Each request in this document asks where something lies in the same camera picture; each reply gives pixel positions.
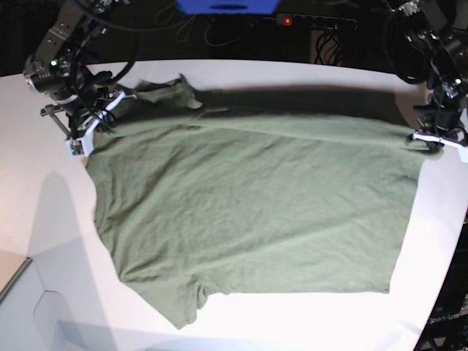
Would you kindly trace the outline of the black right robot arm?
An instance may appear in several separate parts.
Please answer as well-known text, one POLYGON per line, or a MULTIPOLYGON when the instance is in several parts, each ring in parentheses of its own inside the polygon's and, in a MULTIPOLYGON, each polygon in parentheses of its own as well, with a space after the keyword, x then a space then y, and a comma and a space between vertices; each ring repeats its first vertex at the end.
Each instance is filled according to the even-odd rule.
POLYGON ((112 1, 66 1, 53 26, 24 64, 29 88, 53 100, 41 109, 65 134, 71 156, 89 156, 95 131, 112 132, 113 109, 128 94, 119 81, 133 68, 143 46, 143 34, 134 30, 135 46, 124 68, 93 73, 86 66, 87 47, 108 29, 127 27, 106 18, 112 1))

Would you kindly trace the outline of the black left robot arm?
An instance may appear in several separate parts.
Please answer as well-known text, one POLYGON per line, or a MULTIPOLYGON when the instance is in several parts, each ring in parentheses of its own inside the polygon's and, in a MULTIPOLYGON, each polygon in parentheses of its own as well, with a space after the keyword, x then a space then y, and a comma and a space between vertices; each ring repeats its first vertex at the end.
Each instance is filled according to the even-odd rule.
POLYGON ((401 20, 410 46, 422 54, 423 74, 400 78, 408 84, 425 83, 427 103, 414 106, 418 128, 407 138, 431 148, 448 146, 467 163, 467 33, 451 26, 437 1, 387 1, 388 20, 401 20))

